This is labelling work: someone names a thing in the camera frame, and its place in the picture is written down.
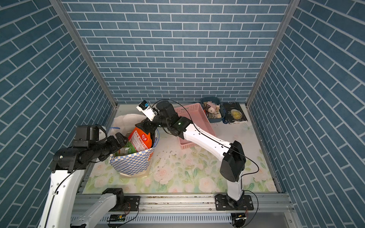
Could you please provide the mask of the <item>orange condiment packet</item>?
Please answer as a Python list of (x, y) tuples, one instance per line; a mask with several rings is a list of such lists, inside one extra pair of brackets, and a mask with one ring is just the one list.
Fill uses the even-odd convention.
[(153, 139), (151, 134), (145, 133), (139, 128), (135, 128), (130, 136), (128, 137), (128, 154), (134, 154), (138, 152), (143, 152), (152, 148)]

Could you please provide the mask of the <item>small green condiment packet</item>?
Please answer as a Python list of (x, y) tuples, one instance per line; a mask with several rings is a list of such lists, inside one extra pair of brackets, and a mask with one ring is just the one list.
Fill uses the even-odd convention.
[(115, 153), (115, 156), (127, 156), (129, 154), (134, 154), (136, 152), (137, 151), (135, 147), (132, 145), (132, 143), (128, 142), (123, 148), (121, 148)]

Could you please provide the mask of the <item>blue checkered paper bag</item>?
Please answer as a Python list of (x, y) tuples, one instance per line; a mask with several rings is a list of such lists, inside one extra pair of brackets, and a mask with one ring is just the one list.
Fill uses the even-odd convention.
[[(138, 114), (118, 116), (113, 120), (111, 128), (109, 129), (109, 135), (114, 136), (116, 133), (121, 133), (128, 138), (136, 128), (136, 124), (144, 119), (145, 117), (143, 115)], [(156, 130), (155, 133), (151, 134), (151, 137), (153, 139), (152, 148), (127, 156), (115, 156), (114, 153), (109, 158), (111, 166), (122, 176), (128, 178), (136, 178), (149, 174), (152, 157), (160, 139), (159, 131)]]

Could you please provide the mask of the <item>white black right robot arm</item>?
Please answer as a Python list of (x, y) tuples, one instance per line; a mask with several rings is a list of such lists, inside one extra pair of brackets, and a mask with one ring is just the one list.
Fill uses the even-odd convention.
[(245, 156), (240, 142), (221, 140), (198, 127), (192, 117), (178, 115), (169, 99), (156, 102), (156, 107), (142, 101), (136, 108), (146, 119), (136, 124), (145, 133), (152, 133), (157, 128), (166, 129), (168, 133), (197, 144), (214, 155), (220, 162), (220, 174), (227, 180), (227, 200), (240, 202), (244, 198), (242, 177), (248, 157)]

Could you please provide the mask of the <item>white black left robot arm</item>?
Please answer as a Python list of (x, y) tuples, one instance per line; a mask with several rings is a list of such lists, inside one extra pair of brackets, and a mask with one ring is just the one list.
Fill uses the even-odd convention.
[(83, 215), (71, 220), (87, 167), (105, 161), (127, 142), (128, 138), (121, 133), (107, 135), (98, 124), (78, 126), (72, 146), (59, 149), (52, 158), (50, 188), (39, 227), (94, 228), (108, 212), (125, 209), (123, 189), (107, 188)]

